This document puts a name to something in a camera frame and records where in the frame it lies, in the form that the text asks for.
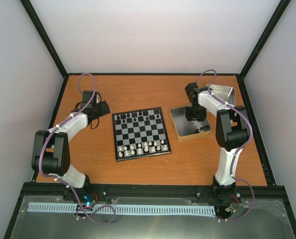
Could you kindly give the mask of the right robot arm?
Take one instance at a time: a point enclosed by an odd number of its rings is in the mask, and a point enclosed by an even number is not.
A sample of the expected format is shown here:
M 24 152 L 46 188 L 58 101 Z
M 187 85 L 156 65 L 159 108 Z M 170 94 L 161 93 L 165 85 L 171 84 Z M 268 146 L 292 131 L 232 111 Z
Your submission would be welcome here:
M 211 190 L 214 200 L 223 201 L 235 191 L 237 162 L 253 136 L 252 127 L 243 106 L 224 101 L 214 94 L 210 86 L 200 88 L 197 83 L 189 83 L 185 92 L 191 103 L 186 108 L 187 121 L 204 121 L 207 111 L 216 117 L 215 138 L 220 147 L 220 158 Z

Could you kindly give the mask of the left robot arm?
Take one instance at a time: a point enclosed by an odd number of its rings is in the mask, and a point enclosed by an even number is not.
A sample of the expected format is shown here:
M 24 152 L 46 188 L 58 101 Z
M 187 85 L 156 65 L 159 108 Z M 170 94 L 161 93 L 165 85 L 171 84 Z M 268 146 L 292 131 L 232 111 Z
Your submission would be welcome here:
M 97 128 L 93 121 L 99 123 L 99 118 L 109 113 L 109 106 L 99 92 L 83 91 L 82 101 L 75 105 L 65 120 L 53 128 L 36 132 L 32 169 L 44 177 L 59 180 L 67 187 L 72 186 L 80 200 L 89 199 L 92 194 L 90 178 L 71 164 L 69 142 L 84 128 Z

